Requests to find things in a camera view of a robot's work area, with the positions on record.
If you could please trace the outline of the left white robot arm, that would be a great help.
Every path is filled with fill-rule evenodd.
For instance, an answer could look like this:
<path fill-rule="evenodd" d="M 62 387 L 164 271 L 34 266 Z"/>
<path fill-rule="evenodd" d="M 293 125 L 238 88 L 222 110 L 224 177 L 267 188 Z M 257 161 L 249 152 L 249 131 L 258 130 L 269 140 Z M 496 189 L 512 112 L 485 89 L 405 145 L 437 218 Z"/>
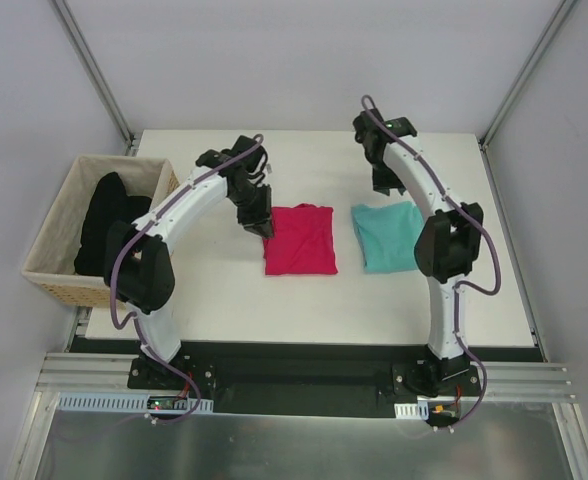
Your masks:
<path fill-rule="evenodd" d="M 172 307 L 172 254 L 179 241 L 224 200 L 234 205 L 237 223 L 245 231 L 263 239 L 274 235 L 263 140 L 261 134 L 241 135 L 230 149 L 206 151 L 187 180 L 156 207 L 108 229 L 104 282 L 113 326 L 122 330 L 130 322 L 135 325 L 141 350 L 155 360 L 150 375 L 162 388 L 178 387 L 186 369 L 175 358 L 181 340 Z"/>

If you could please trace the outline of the teal t shirt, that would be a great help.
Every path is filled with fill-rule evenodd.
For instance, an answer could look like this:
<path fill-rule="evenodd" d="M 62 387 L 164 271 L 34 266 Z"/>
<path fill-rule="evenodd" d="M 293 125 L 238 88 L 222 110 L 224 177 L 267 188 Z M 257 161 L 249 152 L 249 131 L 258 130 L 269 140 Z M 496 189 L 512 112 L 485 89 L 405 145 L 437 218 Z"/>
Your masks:
<path fill-rule="evenodd" d="M 355 205 L 351 208 L 351 219 L 367 274 L 418 269 L 414 249 L 424 221 L 415 204 L 407 201 L 384 207 Z"/>

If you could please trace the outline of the pink t shirt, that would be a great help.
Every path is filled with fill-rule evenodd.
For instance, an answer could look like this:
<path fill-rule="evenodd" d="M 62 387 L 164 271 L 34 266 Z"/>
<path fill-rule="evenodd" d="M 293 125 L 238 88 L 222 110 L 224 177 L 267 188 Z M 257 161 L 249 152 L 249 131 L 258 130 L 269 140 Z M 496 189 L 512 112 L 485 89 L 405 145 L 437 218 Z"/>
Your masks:
<path fill-rule="evenodd" d="M 333 213 L 332 207 L 313 204 L 274 207 L 274 235 L 263 240 L 264 273 L 336 275 Z"/>

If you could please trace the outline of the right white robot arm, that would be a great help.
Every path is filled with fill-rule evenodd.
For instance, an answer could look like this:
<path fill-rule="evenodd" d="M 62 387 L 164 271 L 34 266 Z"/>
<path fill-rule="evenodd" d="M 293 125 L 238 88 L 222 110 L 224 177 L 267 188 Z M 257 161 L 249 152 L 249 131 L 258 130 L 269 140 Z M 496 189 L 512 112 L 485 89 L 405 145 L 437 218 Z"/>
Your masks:
<path fill-rule="evenodd" d="M 483 210 L 477 203 L 457 203 L 435 172 L 425 164 L 418 132 L 405 118 L 385 121 L 375 108 L 353 120 L 355 141 L 372 168 L 372 188 L 384 195 L 408 193 L 418 207 L 423 228 L 414 246 L 419 271 L 426 277 L 430 298 L 427 349 L 439 360 L 424 369 L 426 387 L 447 394 L 460 381 L 448 360 L 464 355 L 461 346 L 461 285 L 471 273 L 480 250 Z"/>

